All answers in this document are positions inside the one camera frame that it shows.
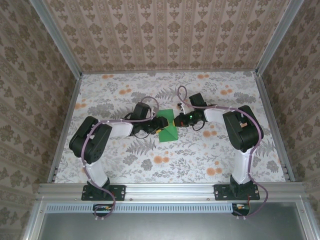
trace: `ventilation grille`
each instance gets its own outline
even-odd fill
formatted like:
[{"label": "ventilation grille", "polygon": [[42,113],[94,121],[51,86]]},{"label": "ventilation grille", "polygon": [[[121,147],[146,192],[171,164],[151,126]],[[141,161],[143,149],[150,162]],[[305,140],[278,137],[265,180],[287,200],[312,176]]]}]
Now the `ventilation grille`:
[{"label": "ventilation grille", "polygon": [[[46,213],[93,213],[93,203],[49,203]],[[117,203],[114,213],[232,213],[232,203]]]}]

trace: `metal bracket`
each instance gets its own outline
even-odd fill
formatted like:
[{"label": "metal bracket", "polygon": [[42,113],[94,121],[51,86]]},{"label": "metal bracket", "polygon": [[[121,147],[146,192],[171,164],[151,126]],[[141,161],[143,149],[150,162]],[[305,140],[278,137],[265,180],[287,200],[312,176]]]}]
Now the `metal bracket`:
[{"label": "metal bracket", "polygon": [[258,186],[253,184],[252,187],[248,188],[245,194],[235,197],[234,193],[230,188],[230,184],[215,184],[214,189],[214,198],[216,201],[226,201],[226,200],[260,200]]},{"label": "metal bracket", "polygon": [[[109,191],[115,197],[117,201],[124,201],[126,196],[126,185],[109,185]],[[85,185],[82,189],[82,201],[112,201],[112,197],[108,194],[99,195],[93,194],[93,192],[89,189],[88,185]]]}]

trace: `patterned wall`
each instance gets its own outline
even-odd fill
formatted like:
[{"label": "patterned wall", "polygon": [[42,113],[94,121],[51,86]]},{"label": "patterned wall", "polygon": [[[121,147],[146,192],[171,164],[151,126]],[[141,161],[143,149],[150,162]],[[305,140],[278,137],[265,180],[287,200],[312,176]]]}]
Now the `patterned wall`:
[{"label": "patterned wall", "polygon": [[320,220],[320,1],[305,0],[263,73],[298,181]]},{"label": "patterned wall", "polygon": [[290,0],[45,0],[84,72],[253,69]]},{"label": "patterned wall", "polygon": [[28,0],[0,1],[0,239],[47,181],[75,79]]}]

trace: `white floral surface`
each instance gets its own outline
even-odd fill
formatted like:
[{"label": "white floral surface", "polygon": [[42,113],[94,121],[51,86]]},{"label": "white floral surface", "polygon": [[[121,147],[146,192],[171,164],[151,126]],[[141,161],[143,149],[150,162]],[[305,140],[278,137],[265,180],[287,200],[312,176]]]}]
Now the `white floral surface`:
[{"label": "white floral surface", "polygon": [[[173,109],[177,116],[179,85],[186,86],[188,96],[201,93],[208,104],[249,105],[264,132],[252,176],[259,182],[285,181],[253,73],[238,71],[84,75],[55,182],[87,181],[81,160],[68,145],[88,115],[100,120],[124,117],[141,98],[151,95],[160,109]],[[157,134],[110,138],[100,161],[112,183],[229,182],[235,150],[222,124],[206,123],[198,132],[178,128],[178,136],[177,141],[162,143]]]}]

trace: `purple cable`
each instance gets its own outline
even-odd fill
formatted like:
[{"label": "purple cable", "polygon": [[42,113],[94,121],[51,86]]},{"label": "purple cable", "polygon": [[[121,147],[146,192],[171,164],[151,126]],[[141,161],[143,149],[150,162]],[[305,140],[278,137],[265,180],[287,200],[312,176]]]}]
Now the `purple cable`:
[{"label": "purple cable", "polygon": [[[180,89],[181,89],[181,88],[183,88],[184,91],[185,91],[184,99],[182,99],[181,96],[180,96]],[[237,111],[237,112],[245,115],[245,116],[254,124],[254,126],[256,127],[257,132],[258,132],[258,142],[256,143],[256,145],[255,145],[255,146],[251,149],[251,151],[250,151],[249,164],[248,164],[248,172],[247,172],[247,174],[248,174],[250,180],[251,180],[253,183],[255,183],[257,186],[259,186],[260,188],[262,188],[262,189],[265,191],[265,199],[264,199],[262,205],[261,205],[254,213],[251,213],[251,214],[249,214],[249,215],[247,215],[247,216],[243,216],[243,218],[244,218],[244,217],[248,218],[248,217],[254,216],[255,214],[257,214],[257,213],[264,207],[264,205],[266,204],[266,202],[267,202],[267,200],[268,200],[268,197],[269,197],[269,193],[268,193],[267,189],[266,189],[264,186],[262,186],[260,183],[256,182],[256,181],[253,179],[253,177],[251,176],[251,174],[250,174],[253,153],[254,153],[254,151],[257,149],[257,147],[259,146],[259,144],[260,144],[260,142],[261,142],[261,140],[262,140],[262,133],[261,133],[261,131],[260,131],[260,128],[259,128],[258,123],[257,123],[248,113],[246,113],[246,112],[244,112],[244,111],[242,111],[242,110],[240,110],[240,109],[238,109],[238,108],[235,108],[235,107],[226,107],[226,106],[217,106],[217,105],[214,105],[214,106],[192,106],[191,104],[189,104],[189,103],[186,102],[187,92],[188,92],[188,91],[187,91],[187,88],[186,88],[185,86],[183,86],[183,85],[179,86],[178,89],[177,89],[177,96],[178,96],[179,100],[180,100],[182,103],[184,103],[185,105],[187,105],[188,107],[190,107],[190,108],[196,108],[196,109],[221,109],[221,110]]]},{"label": "purple cable", "polygon": [[[96,125],[93,126],[93,128],[91,129],[91,131],[88,133],[88,135],[86,136],[86,139],[83,143],[83,146],[82,146],[82,149],[81,149],[81,161],[82,161],[82,164],[83,164],[83,169],[84,169],[84,173],[86,174],[86,176],[89,178],[89,182],[91,183],[91,185],[93,185],[94,187],[96,187],[97,189],[100,189],[104,192],[106,192],[107,194],[109,194],[111,197],[112,197],[112,200],[113,200],[113,204],[112,204],[112,208],[110,210],[110,212],[105,215],[104,217],[101,217],[101,219],[104,219],[104,218],[107,218],[110,216],[110,214],[114,211],[115,207],[116,207],[116,199],[115,199],[115,196],[107,189],[104,189],[100,186],[98,186],[92,179],[91,179],[91,176],[90,174],[88,173],[87,169],[86,169],[86,164],[87,164],[87,161],[85,160],[85,150],[86,150],[86,147],[87,147],[87,144],[89,142],[89,139],[90,137],[92,136],[92,134],[94,133],[94,131],[97,129],[97,127],[99,127],[101,124],[103,123],[141,123],[141,122],[146,122],[146,121],[149,121],[149,120],[152,120],[156,115],[157,115],[157,112],[159,111],[159,102],[152,96],[145,96],[144,98],[141,99],[141,102],[145,99],[153,99],[156,103],[156,109],[154,111],[154,114],[151,115],[150,117],[146,118],[146,119],[141,119],[141,120],[123,120],[123,119],[112,119],[112,120],[102,120],[100,122],[98,122]],[[95,210],[94,210],[94,215],[96,216],[96,218],[99,218],[97,216],[97,209],[99,207],[101,207],[102,205],[98,205],[96,206]]]}]

